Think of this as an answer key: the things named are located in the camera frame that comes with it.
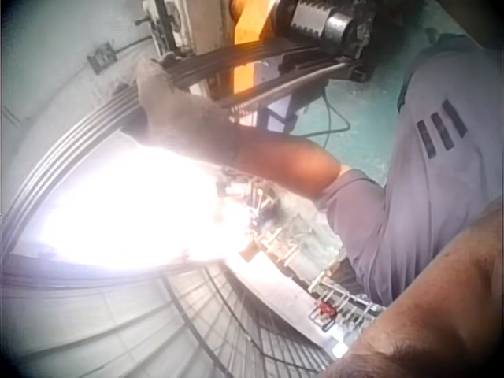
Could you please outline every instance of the gloved hand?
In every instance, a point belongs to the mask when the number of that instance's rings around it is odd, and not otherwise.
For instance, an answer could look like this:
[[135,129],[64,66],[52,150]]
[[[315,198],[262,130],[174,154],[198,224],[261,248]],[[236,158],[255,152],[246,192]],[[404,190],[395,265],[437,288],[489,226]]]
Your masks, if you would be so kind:
[[136,70],[149,144],[200,161],[230,165],[238,152],[239,131],[229,112],[207,98],[176,88],[163,67],[142,60]]

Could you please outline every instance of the red component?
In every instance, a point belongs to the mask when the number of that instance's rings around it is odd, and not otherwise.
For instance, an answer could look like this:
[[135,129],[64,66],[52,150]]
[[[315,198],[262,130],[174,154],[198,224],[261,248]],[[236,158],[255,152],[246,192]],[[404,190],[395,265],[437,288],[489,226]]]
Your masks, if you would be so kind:
[[320,310],[321,316],[327,315],[331,319],[338,316],[338,311],[336,311],[336,309],[333,306],[331,306],[325,302],[318,301],[317,306],[318,306],[318,309]]

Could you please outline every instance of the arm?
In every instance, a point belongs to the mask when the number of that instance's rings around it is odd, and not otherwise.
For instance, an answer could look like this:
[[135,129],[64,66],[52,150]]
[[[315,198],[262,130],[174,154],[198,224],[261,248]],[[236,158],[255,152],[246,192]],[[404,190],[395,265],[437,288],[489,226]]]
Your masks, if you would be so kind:
[[306,198],[318,198],[349,169],[308,139],[238,127],[239,149],[232,168],[274,181]]
[[348,170],[307,139],[233,124],[217,104],[172,86],[152,61],[139,64],[137,83],[150,145],[260,176],[310,199]]
[[369,355],[382,371],[408,360],[426,376],[437,376],[429,369],[453,373],[483,363],[499,341],[502,210],[494,209],[448,245],[326,374],[339,376],[356,356]]

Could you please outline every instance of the bare arm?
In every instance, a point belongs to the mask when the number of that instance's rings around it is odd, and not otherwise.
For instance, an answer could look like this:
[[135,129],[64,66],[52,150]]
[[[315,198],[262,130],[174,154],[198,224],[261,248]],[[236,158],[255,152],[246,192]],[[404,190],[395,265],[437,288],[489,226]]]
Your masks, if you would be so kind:
[[244,126],[239,126],[239,149],[232,167],[309,199],[319,197],[348,170],[308,139]]
[[502,210],[494,209],[447,246],[326,376],[351,369],[345,365],[359,355],[377,356],[371,365],[381,371],[397,371],[402,351],[427,369],[474,368],[499,341]]

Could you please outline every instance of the gray shirt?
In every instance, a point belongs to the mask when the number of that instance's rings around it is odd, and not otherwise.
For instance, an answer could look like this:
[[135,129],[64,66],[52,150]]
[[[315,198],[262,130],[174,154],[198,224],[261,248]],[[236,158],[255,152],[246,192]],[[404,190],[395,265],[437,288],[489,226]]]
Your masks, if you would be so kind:
[[386,187],[351,169],[316,201],[385,306],[502,195],[502,66],[466,42],[417,61]]

